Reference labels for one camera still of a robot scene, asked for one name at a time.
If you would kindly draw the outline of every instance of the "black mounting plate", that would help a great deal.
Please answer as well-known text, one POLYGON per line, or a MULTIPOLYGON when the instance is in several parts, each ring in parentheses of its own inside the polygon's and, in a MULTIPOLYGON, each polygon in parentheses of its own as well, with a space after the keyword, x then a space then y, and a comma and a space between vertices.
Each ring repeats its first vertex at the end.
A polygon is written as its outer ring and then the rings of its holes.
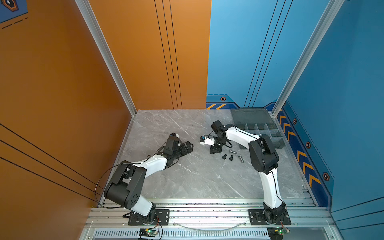
MULTIPOLYGON (((169 209, 156 209, 156 216, 159 217, 159 223, 162 226, 166 226, 169 223, 169 209)), ((131 213, 129 217, 128 225, 130 226, 156 226, 157 221, 153 221, 151 224, 144 224, 143 219, 139 217, 138 213, 131 213)))
MULTIPOLYGON (((270 225, 270 226, 273 226, 273 225, 267 223, 263 219, 263 211, 264 211, 263 208, 248 209, 248 215, 249 215, 249 220, 251 222, 251 225, 270 225)), ((284 225, 291 225, 292 224, 291 219, 290 219, 288 214, 286 214, 286 216, 284 217, 283 224, 284 225)))

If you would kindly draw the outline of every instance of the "hex bolt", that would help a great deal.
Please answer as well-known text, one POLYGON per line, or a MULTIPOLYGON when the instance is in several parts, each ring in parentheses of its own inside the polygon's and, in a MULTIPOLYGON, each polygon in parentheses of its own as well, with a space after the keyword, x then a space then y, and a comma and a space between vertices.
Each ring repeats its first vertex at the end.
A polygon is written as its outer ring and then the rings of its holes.
POLYGON ((239 158, 241 160, 241 163, 244 163, 243 156, 241 154, 239 155, 239 158))

